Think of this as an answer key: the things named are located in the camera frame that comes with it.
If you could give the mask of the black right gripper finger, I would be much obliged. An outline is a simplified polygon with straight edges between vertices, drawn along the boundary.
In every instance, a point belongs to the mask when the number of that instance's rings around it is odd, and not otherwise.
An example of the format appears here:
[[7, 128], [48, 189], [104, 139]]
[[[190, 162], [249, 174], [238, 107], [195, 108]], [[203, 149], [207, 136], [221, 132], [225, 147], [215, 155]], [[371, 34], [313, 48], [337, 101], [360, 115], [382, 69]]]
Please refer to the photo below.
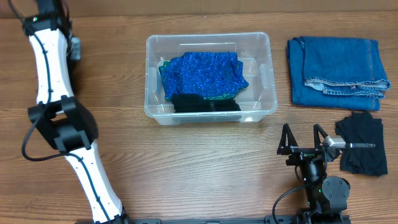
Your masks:
[[323, 130], [323, 128], [319, 124], [314, 124], [313, 136], [314, 136], [314, 146], [316, 149], [318, 149], [322, 145], [320, 136], [323, 139], [325, 139], [326, 137], [328, 137], [328, 134]]
[[292, 131], [287, 123], [282, 127], [282, 136], [279, 146], [277, 148], [278, 155], [290, 155], [298, 148], [298, 144], [292, 134]]

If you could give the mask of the blue denim jeans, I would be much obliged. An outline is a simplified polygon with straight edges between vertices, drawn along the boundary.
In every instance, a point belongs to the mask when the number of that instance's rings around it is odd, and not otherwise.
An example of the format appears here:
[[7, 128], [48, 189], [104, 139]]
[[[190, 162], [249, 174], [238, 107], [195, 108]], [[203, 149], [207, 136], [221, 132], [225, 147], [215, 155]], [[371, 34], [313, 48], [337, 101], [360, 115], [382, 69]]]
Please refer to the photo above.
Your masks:
[[294, 37], [286, 57], [295, 105], [377, 111], [391, 88], [376, 40]]

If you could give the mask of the sparkly blue green fabric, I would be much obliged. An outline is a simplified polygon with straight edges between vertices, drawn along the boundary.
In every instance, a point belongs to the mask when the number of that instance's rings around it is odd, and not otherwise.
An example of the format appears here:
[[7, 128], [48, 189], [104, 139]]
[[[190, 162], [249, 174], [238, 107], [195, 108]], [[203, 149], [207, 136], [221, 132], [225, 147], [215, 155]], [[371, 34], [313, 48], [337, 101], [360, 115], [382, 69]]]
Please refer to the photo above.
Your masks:
[[196, 94], [206, 100], [235, 98], [249, 86], [235, 52], [185, 52], [159, 67], [165, 99]]

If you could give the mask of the black garment with stripe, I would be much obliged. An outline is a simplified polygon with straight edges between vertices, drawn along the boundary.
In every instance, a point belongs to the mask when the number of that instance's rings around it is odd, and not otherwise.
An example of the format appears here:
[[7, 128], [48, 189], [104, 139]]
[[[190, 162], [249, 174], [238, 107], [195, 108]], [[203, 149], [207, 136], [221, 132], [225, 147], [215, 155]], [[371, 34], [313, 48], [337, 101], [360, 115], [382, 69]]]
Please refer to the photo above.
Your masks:
[[197, 94], [173, 94], [171, 102], [176, 113], [240, 111], [233, 99], [206, 100]]

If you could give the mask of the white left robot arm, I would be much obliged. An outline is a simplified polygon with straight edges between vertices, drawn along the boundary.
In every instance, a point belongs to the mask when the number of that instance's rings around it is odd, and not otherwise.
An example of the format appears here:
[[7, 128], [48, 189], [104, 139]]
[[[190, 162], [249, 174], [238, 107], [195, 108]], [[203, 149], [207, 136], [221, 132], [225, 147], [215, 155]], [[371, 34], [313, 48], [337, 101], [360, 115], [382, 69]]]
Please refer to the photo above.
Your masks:
[[22, 143], [22, 155], [34, 130], [64, 157], [75, 171], [92, 212], [92, 223], [131, 223], [115, 194], [98, 152], [98, 126], [76, 98], [72, 68], [81, 59], [81, 45], [72, 34], [68, 6], [60, 0], [37, 0], [39, 13], [21, 20], [34, 50], [38, 74], [36, 106], [28, 109], [32, 126]]

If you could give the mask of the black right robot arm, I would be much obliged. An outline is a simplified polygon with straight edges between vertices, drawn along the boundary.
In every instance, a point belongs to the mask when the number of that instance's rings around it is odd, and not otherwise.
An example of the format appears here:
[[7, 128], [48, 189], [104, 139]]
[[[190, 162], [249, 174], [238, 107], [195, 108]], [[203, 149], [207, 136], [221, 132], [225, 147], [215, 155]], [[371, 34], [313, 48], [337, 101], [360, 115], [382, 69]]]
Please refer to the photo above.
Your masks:
[[302, 148], [297, 144], [288, 124], [282, 128], [282, 137], [277, 149], [278, 155], [287, 156], [287, 166], [294, 166], [296, 177], [302, 185], [282, 194], [286, 195], [303, 189], [307, 196], [308, 208], [301, 208], [296, 214], [297, 223], [348, 223], [342, 215], [347, 209], [350, 184], [347, 180], [327, 176], [328, 163], [333, 162], [346, 148], [341, 136], [329, 136], [320, 125], [313, 126], [314, 147]]

